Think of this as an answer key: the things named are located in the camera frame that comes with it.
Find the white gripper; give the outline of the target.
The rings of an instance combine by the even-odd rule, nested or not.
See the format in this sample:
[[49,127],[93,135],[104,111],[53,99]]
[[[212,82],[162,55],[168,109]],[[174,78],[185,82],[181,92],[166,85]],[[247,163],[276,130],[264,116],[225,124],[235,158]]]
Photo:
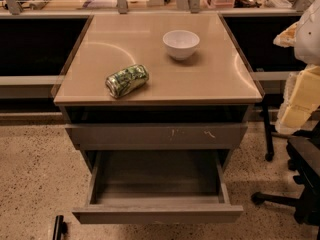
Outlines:
[[[293,47],[296,28],[297,22],[278,34],[273,44],[283,48]],[[285,83],[283,98],[275,129],[280,134],[293,134],[320,106],[320,67],[308,65],[298,73],[291,72]]]

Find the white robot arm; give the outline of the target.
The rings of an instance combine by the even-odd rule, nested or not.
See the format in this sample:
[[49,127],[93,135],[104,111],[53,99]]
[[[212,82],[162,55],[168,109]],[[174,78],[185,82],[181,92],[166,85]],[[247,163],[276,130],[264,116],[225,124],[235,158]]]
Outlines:
[[299,73],[289,74],[277,114],[276,131],[290,135],[300,130],[320,106],[320,0],[315,0],[273,43],[293,47],[295,58],[306,63]]

